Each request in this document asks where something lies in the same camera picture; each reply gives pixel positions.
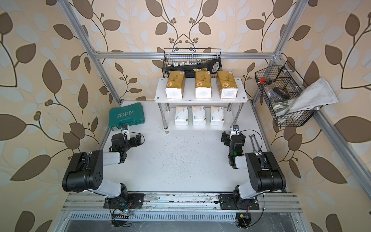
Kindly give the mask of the white tissue pack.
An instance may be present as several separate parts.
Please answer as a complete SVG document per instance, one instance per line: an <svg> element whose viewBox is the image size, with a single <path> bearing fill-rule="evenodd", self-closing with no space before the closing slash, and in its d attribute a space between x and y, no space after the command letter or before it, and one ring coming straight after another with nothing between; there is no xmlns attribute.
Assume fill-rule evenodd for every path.
<svg viewBox="0 0 371 232"><path fill-rule="evenodd" d="M175 112L174 124L177 126L188 125L188 106L177 106Z"/></svg>
<svg viewBox="0 0 371 232"><path fill-rule="evenodd" d="M211 126L224 125L224 107L211 106Z"/></svg>
<svg viewBox="0 0 371 232"><path fill-rule="evenodd" d="M194 126L206 125L206 113L204 106L192 106L192 124Z"/></svg>

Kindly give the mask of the gold tissue pack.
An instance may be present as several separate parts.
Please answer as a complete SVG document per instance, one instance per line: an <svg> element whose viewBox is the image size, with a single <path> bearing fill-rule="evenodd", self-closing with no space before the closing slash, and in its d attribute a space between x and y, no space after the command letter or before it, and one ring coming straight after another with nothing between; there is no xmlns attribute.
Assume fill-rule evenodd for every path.
<svg viewBox="0 0 371 232"><path fill-rule="evenodd" d="M218 71L216 81L221 99L235 99L237 97L238 86L232 71Z"/></svg>
<svg viewBox="0 0 371 232"><path fill-rule="evenodd" d="M168 99L182 99L185 86L185 73L170 71L165 88Z"/></svg>
<svg viewBox="0 0 371 232"><path fill-rule="evenodd" d="M212 83L210 71L195 72L195 97L209 99L212 97Z"/></svg>

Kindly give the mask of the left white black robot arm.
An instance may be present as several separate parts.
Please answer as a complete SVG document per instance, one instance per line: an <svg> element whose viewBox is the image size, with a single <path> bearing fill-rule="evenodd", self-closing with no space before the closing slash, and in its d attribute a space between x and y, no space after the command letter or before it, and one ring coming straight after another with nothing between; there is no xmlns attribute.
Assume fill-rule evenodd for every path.
<svg viewBox="0 0 371 232"><path fill-rule="evenodd" d="M145 138L141 133L128 137L130 132L117 133L112 136L112 145L108 152L95 150L73 154L62 180L65 192L84 192L105 197L104 208L126 211L139 209L144 203L144 194L129 194L123 183L116 183L104 176L103 168L122 164L130 148L141 146Z"/></svg>

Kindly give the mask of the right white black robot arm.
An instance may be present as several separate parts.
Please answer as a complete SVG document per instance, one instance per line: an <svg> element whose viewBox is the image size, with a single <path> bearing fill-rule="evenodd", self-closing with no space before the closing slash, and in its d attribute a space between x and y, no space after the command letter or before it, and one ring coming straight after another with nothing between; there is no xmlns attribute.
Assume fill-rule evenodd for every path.
<svg viewBox="0 0 371 232"><path fill-rule="evenodd" d="M258 196L283 191L286 179L272 152L262 151L256 131L248 136L241 131L223 132L221 142L229 148L228 161L233 169L246 169L248 180L237 185L231 194L219 194L222 210L259 210Z"/></svg>

